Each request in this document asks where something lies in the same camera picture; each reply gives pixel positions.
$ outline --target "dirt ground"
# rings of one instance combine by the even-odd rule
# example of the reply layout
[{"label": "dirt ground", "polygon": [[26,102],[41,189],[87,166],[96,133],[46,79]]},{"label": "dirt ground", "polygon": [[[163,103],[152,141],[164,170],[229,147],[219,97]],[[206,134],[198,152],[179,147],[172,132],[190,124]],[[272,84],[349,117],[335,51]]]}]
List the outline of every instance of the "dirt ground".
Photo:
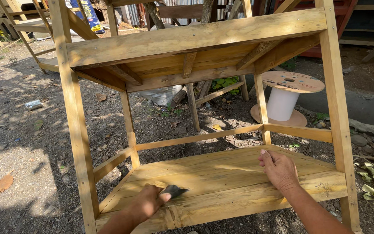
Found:
[{"label": "dirt ground", "polygon": [[[47,43],[43,42],[34,42],[30,45],[35,51],[49,48]],[[346,63],[344,56],[352,59],[353,56],[348,55],[350,51],[363,53],[363,50],[365,49],[343,50],[343,67],[351,65]],[[54,56],[55,53],[52,52],[41,57]],[[17,58],[16,63],[11,64],[10,60],[12,61],[14,57]],[[356,55],[356,57],[361,59],[363,56]],[[313,76],[320,74],[319,64],[321,60],[313,58],[297,60],[297,68],[306,69],[307,74],[312,72]],[[355,74],[358,69],[363,72],[362,68],[356,68],[355,72],[345,75],[345,82],[349,88],[365,90],[369,87],[355,87]],[[368,69],[372,75],[365,75],[362,80],[366,80],[367,77],[374,78],[374,68]],[[97,166],[101,164],[102,157],[112,157],[116,152],[127,147],[121,99],[116,91],[87,80],[80,81],[80,88],[93,166]],[[96,93],[106,94],[107,99],[97,102]],[[210,133],[215,131],[211,127],[214,124],[219,124],[223,130],[228,130],[256,123],[249,112],[256,103],[255,96],[250,96],[248,102],[242,102],[240,96],[234,96],[231,105],[223,103],[221,98],[214,99],[210,103],[210,109],[198,110],[202,129],[198,133],[192,128],[188,111],[181,112],[180,116],[170,114],[169,117],[163,117],[161,108],[148,104],[148,100],[138,93],[131,93],[129,97],[138,143]],[[45,100],[44,107],[27,111],[24,103],[35,99]],[[299,110],[307,117],[308,127],[314,127],[312,123],[315,121],[315,114],[301,107]],[[37,120],[44,122],[39,131],[33,129],[33,124]],[[180,123],[177,128],[186,127],[186,134],[174,133],[170,123],[178,121]],[[143,150],[139,153],[140,162],[146,164],[262,144],[260,140],[246,140],[254,135],[260,136],[260,132]],[[272,133],[272,142],[277,146],[335,163],[333,146],[330,143],[276,133]],[[289,145],[292,143],[298,143],[300,147],[290,148]],[[97,148],[103,145],[107,145],[106,149],[99,152]],[[358,147],[352,146],[353,153],[358,154]],[[96,184],[99,201],[106,197],[131,167],[130,160],[126,160]],[[0,194],[0,233],[82,233],[83,220],[60,76],[55,72],[43,74],[23,44],[17,44],[0,55],[0,178],[11,170],[14,170],[12,173],[14,182],[9,189]],[[374,233],[374,201],[366,201],[362,198],[363,181],[358,175],[356,181],[361,228],[365,234],[371,234]],[[338,199],[327,201],[322,205],[333,211],[336,218],[341,218]],[[292,208],[161,233],[185,234],[195,230],[199,234],[206,234],[206,228],[218,234],[306,233]]]}]

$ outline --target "wooden post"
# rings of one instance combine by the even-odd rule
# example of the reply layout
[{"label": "wooden post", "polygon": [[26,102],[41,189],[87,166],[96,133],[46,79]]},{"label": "wooden post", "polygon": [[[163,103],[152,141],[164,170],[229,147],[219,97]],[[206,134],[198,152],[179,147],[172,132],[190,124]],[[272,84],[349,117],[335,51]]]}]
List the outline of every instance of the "wooden post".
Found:
[{"label": "wooden post", "polygon": [[361,228],[359,224],[349,119],[333,0],[316,0],[315,7],[324,7],[327,21],[327,30],[321,32],[319,37],[336,168],[346,174],[348,196],[340,198],[343,224],[348,226],[353,232],[357,232],[361,231]]},{"label": "wooden post", "polygon": [[200,132],[199,116],[197,115],[196,100],[194,99],[193,83],[186,84],[186,88],[191,120],[193,121],[193,129]]},{"label": "wooden post", "polygon": [[243,101],[249,101],[248,87],[246,86],[245,75],[240,75],[239,76],[239,81],[244,82],[244,84],[240,86],[240,92],[242,93],[242,100]]},{"label": "wooden post", "polygon": [[[136,147],[136,137],[134,133],[134,125],[131,114],[131,106],[129,105],[129,97],[127,92],[121,92],[121,102],[123,119],[125,120],[126,135],[128,136],[129,147]],[[139,167],[139,156],[138,152],[134,151],[131,154],[132,169]]]},{"label": "wooden post", "polygon": [[[265,101],[265,94],[263,93],[262,75],[255,73],[253,75],[253,78],[255,80],[256,98],[258,100],[259,118],[261,119],[260,124],[264,125],[268,123],[268,113],[266,112],[266,101]],[[262,139],[265,145],[272,144],[271,134],[269,131],[262,130]]]},{"label": "wooden post", "polygon": [[50,0],[49,6],[84,226],[87,234],[95,234],[95,220],[99,215],[99,203],[79,79],[69,66],[66,48],[66,43],[71,43],[66,3],[64,0]]}]

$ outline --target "finger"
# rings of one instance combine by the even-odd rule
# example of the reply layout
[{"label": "finger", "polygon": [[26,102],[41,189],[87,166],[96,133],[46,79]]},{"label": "finger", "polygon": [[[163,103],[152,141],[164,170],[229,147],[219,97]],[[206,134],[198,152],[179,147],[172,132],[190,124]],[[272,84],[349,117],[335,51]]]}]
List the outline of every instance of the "finger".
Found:
[{"label": "finger", "polygon": [[163,194],[160,194],[157,198],[157,202],[156,202],[156,205],[157,205],[157,209],[164,205],[166,202],[168,202],[169,200],[171,199],[171,194],[169,193],[163,193]]},{"label": "finger", "polygon": [[273,161],[271,155],[264,149],[261,150],[262,160],[267,167],[273,167]]}]

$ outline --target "wooden crossbar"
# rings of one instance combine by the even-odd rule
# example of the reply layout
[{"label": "wooden crossbar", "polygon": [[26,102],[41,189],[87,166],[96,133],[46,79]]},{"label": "wooden crossbar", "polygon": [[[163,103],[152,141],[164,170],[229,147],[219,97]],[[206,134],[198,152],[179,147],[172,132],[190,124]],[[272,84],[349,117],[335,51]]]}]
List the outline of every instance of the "wooden crossbar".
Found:
[{"label": "wooden crossbar", "polygon": [[134,147],[127,147],[121,152],[117,153],[107,161],[103,162],[99,166],[93,169],[93,174],[95,176],[95,183],[105,177],[114,168],[116,168],[121,162],[123,162],[127,157],[129,157],[134,152]]},{"label": "wooden crossbar", "polygon": [[264,124],[263,129],[271,132],[283,133],[296,137],[303,137],[311,140],[325,141],[333,143],[331,136],[331,130],[318,129],[311,127],[295,127],[295,126],[283,126],[276,124]]},{"label": "wooden crossbar", "polygon": [[159,147],[164,147],[164,146],[186,144],[186,143],[191,143],[191,142],[196,142],[196,141],[204,141],[204,140],[209,140],[209,139],[214,139],[214,138],[219,138],[219,137],[241,134],[245,132],[262,130],[262,129],[263,129],[263,125],[251,125],[251,126],[240,127],[240,128],[231,129],[231,130],[208,133],[204,135],[187,136],[183,138],[177,138],[177,139],[171,139],[171,140],[165,140],[165,141],[155,141],[155,142],[150,142],[150,143],[137,144],[136,150],[137,151],[147,150],[147,149],[159,148]]}]

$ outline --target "wooden stand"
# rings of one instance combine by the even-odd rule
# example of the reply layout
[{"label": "wooden stand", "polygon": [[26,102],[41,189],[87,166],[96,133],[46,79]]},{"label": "wooden stand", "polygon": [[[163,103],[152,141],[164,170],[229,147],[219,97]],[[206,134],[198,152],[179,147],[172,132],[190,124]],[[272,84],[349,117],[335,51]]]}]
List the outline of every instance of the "wooden stand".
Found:
[{"label": "wooden stand", "polygon": [[[141,3],[112,0],[112,6]],[[285,1],[281,7],[292,5]],[[94,234],[142,189],[161,181],[191,191],[171,200],[133,233],[151,233],[209,221],[290,207],[258,165],[260,149],[293,157],[299,181],[317,201],[340,198],[343,223],[360,231],[356,183],[351,153],[340,51],[331,0],[317,0],[315,9],[233,19],[186,27],[160,29],[130,35],[71,42],[72,21],[64,0],[49,1],[77,183],[86,233]],[[327,99],[332,130],[286,127],[268,123],[262,89],[262,73],[321,42]],[[247,56],[254,48],[261,56]],[[189,77],[184,77],[184,57],[197,53]],[[251,66],[237,64],[244,58]],[[205,135],[138,144],[127,93],[203,80],[255,74],[262,124]],[[129,147],[93,168],[78,75],[121,92]],[[187,88],[187,95],[192,95]],[[177,160],[140,165],[138,151],[186,144],[262,130],[264,145],[232,149]],[[332,142],[336,167],[271,145],[270,132]],[[133,169],[100,204],[96,182],[127,157]]]}]

